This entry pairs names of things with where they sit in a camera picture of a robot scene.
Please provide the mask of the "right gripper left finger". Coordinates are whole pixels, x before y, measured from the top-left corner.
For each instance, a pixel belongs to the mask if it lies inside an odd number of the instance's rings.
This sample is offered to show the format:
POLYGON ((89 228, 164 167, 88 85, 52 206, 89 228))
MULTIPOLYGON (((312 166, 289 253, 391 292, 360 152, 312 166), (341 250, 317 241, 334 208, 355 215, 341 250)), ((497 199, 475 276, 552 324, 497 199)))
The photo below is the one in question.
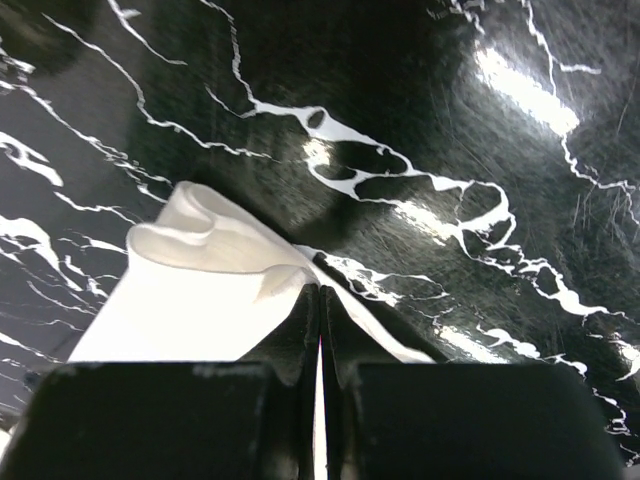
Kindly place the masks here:
POLYGON ((270 367, 259 419, 259 475, 312 475, 320 290, 305 285, 289 315, 240 358, 270 367))

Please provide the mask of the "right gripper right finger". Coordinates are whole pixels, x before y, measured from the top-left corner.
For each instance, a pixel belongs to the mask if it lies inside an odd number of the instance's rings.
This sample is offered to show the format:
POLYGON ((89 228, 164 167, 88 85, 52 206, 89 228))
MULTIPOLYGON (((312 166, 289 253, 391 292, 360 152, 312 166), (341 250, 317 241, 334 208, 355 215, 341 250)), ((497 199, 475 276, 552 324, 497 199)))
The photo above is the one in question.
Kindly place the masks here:
POLYGON ((329 287, 320 293, 320 334, 329 474, 449 474, 435 410, 421 403, 441 365, 396 358, 329 287))

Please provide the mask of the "white printed t-shirt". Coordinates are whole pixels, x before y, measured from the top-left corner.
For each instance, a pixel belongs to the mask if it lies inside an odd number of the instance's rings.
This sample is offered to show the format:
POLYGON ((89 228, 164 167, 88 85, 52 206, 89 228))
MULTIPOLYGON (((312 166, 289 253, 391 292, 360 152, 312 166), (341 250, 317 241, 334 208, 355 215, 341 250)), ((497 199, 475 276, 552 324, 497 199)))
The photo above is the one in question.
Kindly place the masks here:
POLYGON ((432 355, 378 319, 360 293, 214 189, 178 183, 158 216, 110 241, 55 238, 1 219, 1 434, 43 371, 79 362, 235 361, 291 313, 305 286, 328 287, 394 359, 432 355))

